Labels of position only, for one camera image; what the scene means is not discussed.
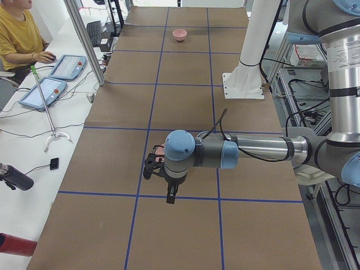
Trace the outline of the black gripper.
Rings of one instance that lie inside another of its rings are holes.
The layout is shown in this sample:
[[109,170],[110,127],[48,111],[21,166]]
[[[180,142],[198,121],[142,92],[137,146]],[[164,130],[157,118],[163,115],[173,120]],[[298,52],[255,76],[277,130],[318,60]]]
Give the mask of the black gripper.
[[[146,180],[149,180],[152,175],[165,179],[165,170],[164,170],[164,155],[157,155],[155,151],[157,147],[161,145],[155,145],[152,148],[152,151],[148,154],[146,160],[144,161],[143,177]],[[168,184],[166,203],[174,204],[176,200],[176,194],[178,191],[178,185]]]

